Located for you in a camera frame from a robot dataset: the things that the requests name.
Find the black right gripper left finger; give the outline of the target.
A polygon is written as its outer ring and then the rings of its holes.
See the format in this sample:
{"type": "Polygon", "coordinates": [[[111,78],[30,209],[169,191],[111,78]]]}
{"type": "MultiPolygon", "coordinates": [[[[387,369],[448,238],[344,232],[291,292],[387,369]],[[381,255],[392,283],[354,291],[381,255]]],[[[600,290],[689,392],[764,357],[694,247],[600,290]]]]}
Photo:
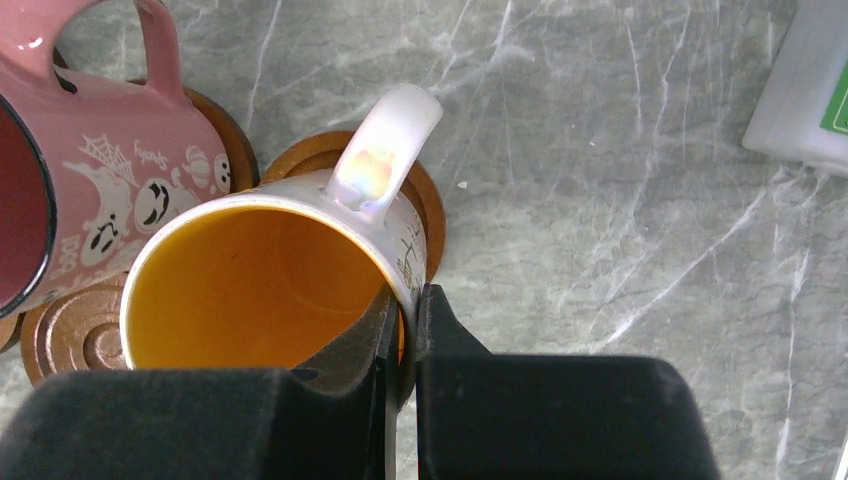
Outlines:
{"type": "Polygon", "coordinates": [[[74,372],[1,438],[5,479],[387,479],[398,316],[387,288],[294,369],[74,372]]]}

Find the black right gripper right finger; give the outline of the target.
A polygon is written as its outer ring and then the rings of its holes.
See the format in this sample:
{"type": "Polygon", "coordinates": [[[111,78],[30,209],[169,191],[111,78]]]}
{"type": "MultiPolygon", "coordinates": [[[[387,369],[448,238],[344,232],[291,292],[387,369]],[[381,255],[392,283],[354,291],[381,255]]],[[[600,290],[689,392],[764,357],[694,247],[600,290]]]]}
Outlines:
{"type": "Polygon", "coordinates": [[[694,396],[646,356],[493,353],[442,287],[418,313],[422,479],[717,479],[694,396]]]}

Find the orange interior white mug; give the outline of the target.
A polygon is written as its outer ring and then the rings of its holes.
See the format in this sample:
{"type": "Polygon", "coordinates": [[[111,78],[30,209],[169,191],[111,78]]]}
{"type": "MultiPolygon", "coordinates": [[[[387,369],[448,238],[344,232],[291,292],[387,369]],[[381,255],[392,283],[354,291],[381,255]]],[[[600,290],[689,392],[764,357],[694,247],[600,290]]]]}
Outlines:
{"type": "Polygon", "coordinates": [[[431,92],[397,85],[332,169],[260,184],[169,221],[123,288],[128,368],[291,368],[388,288],[400,306],[397,391],[405,402],[427,247],[401,187],[442,115],[431,92]]]}

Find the brown wooden coaster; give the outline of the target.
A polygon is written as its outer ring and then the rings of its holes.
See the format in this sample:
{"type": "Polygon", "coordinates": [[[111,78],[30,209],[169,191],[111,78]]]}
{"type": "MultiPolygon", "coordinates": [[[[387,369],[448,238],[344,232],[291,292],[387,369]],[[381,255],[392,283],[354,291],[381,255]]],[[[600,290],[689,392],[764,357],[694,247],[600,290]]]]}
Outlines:
{"type": "Polygon", "coordinates": [[[23,315],[2,318],[0,321],[0,353],[11,349],[20,339],[23,315]]]}
{"type": "Polygon", "coordinates": [[[136,206],[185,209],[258,183],[244,131],[208,96],[182,86],[167,98],[134,79],[117,84],[113,102],[133,122],[120,149],[133,164],[136,206]]]}
{"type": "Polygon", "coordinates": [[[22,361],[34,386],[56,373],[127,368],[119,328],[126,278],[120,273],[19,316],[22,361]]]}
{"type": "MultiPolygon", "coordinates": [[[[297,142],[271,163],[260,184],[332,169],[353,136],[354,132],[350,129],[331,130],[297,142]]],[[[442,197],[418,160],[409,171],[401,193],[412,203],[422,221],[427,247],[426,281],[431,282],[439,269],[447,238],[442,197]]]]}

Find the pink mug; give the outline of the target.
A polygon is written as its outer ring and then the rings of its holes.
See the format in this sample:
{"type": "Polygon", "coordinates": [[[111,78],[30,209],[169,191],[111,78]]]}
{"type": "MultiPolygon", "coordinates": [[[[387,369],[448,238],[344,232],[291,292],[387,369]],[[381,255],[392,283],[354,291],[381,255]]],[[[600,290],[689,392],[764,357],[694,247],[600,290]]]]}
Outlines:
{"type": "Polygon", "coordinates": [[[183,86],[168,8],[135,7],[142,84],[55,64],[57,39],[86,2],[1,5],[3,316],[126,270],[168,221],[235,187],[208,105],[183,86]]]}

